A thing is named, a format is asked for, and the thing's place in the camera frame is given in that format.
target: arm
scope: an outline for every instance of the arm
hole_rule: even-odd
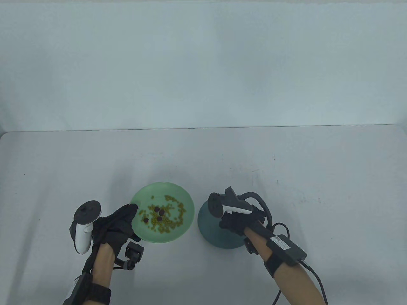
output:
[[[113,252],[113,249],[109,244],[101,244],[99,246],[99,251],[96,255],[96,260],[92,269],[92,283],[109,288],[115,258],[116,256]],[[86,301],[85,303],[83,303],[83,305],[102,304],[94,301]]]
[[[266,245],[267,240],[249,228],[245,228],[244,234],[250,239],[263,261],[267,261],[273,254]],[[325,305],[322,295],[299,264],[293,267],[281,264],[274,273],[274,279],[291,305]]]

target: hand strap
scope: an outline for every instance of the hand strap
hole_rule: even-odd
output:
[[[104,286],[92,283],[89,288],[88,300],[98,302],[104,305],[110,304],[110,295],[112,291]]]

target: human hand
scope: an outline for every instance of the human hand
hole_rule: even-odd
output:
[[[138,206],[134,203],[123,205],[112,215],[98,218],[93,223],[93,247],[99,247],[100,244],[109,244],[117,257],[121,247],[129,238],[139,242],[140,238],[134,234],[131,227],[137,209]]]
[[[253,212],[250,214],[242,214],[242,213],[224,213],[222,216],[222,220],[219,223],[219,226],[222,229],[228,229],[229,231],[236,233],[240,236],[244,235],[244,230],[251,224],[256,221],[260,221],[261,224],[264,224],[264,220],[266,217],[266,213],[254,205]]]

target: dark teal bowl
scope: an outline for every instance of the dark teal bowl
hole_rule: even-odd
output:
[[[239,236],[227,229],[221,229],[221,218],[212,216],[206,201],[198,213],[198,227],[202,236],[212,245],[222,249],[236,249],[245,244],[244,236]]]

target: black cable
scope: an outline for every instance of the black cable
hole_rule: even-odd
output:
[[[267,218],[267,226],[266,228],[269,229],[271,232],[272,228],[273,228],[273,218],[271,216],[269,207],[267,206],[267,204],[264,202],[264,200],[255,192],[247,192],[244,193],[240,196],[237,196],[237,198],[241,199],[241,200],[245,200],[247,198],[254,198],[256,199],[256,201],[260,204],[260,206],[262,207],[263,211],[266,213],[266,218]]]
[[[118,265],[118,267],[113,267],[113,270],[119,270],[119,269],[123,269],[125,261],[123,261],[122,259],[116,257],[116,259],[114,260],[114,263],[116,265]]]
[[[281,290],[278,291],[277,296],[276,296],[276,298],[274,299],[274,302],[273,302],[272,305],[276,305],[276,303],[277,303],[277,301],[278,301],[278,298],[280,297],[280,294],[281,294]]]
[[[321,279],[319,278],[317,273],[309,265],[307,265],[304,261],[300,261],[300,264],[303,265],[305,269],[309,270],[315,276],[315,278],[318,281],[319,286],[321,287],[321,292],[322,292],[322,297],[324,298],[324,302],[326,305],[328,305],[328,300],[326,299],[324,286],[322,285]]]
[[[289,230],[288,227],[287,227],[285,224],[283,224],[282,222],[276,222],[275,224],[273,224],[273,230],[272,230],[272,232],[274,232],[274,228],[275,228],[277,225],[283,226],[283,227],[287,230],[287,238],[290,239],[290,230]]]

